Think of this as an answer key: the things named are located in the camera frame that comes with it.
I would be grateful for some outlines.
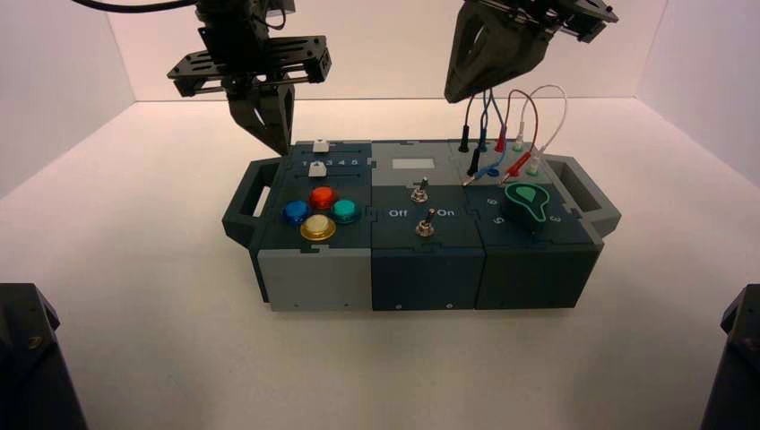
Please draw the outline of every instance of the white floor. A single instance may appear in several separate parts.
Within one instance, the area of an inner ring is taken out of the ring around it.
[[[462,109],[299,102],[295,138],[457,137]],[[272,313],[221,217],[274,154],[219,102],[133,105],[6,196],[0,274],[56,307],[91,428],[696,428],[760,189],[634,99],[573,100],[560,137],[623,213],[572,310]]]

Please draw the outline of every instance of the carrying handle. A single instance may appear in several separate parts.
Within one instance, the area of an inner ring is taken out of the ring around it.
[[[601,191],[581,165],[572,157],[544,156],[559,182],[573,197],[583,217],[591,222],[600,236],[612,233],[620,221],[620,211]]]
[[[245,248],[251,243],[259,219],[254,217],[263,189],[272,186],[283,158],[253,161],[248,165],[221,223],[227,236]]]

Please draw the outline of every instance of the screw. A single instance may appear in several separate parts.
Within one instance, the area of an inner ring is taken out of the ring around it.
[[[29,351],[39,348],[42,345],[42,338],[40,336],[33,336],[29,338]]]

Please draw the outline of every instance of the blue button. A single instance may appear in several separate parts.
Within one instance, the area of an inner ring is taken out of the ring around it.
[[[311,214],[311,210],[306,202],[295,201],[290,202],[282,210],[282,217],[285,222],[292,226],[300,226]]]

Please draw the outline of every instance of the white button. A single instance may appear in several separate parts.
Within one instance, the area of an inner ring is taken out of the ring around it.
[[[319,153],[319,154],[325,154],[327,152],[330,152],[330,143],[326,141],[325,139],[317,139],[314,141],[314,147],[312,148],[312,152]]]
[[[309,177],[327,176],[327,166],[322,161],[312,161],[309,165]]]

